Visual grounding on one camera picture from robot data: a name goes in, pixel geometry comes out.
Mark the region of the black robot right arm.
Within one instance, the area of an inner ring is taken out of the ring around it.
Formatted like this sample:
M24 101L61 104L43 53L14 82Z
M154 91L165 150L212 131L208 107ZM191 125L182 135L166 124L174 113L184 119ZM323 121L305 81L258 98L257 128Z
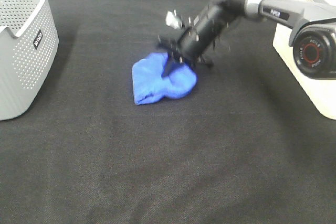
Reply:
M168 12L166 24L182 33L177 39L158 38L158 47L167 51L162 76L182 63L212 66L212 61L203 59L204 51L241 17L255 22L269 19L289 28L288 45L297 69L311 79L335 79L335 7L297 0L209 0L187 23L176 11Z

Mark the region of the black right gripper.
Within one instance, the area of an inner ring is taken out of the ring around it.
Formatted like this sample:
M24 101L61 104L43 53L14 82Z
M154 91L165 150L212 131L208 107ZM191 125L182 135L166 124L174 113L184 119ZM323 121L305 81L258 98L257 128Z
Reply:
M211 68L214 65L213 61L204 58L203 53L210 45L215 45L217 37L218 31L213 27L203 27L200 30L188 27L178 39L158 36L157 47L168 53L161 77L167 77L173 71L175 63L185 63L192 68L197 64Z

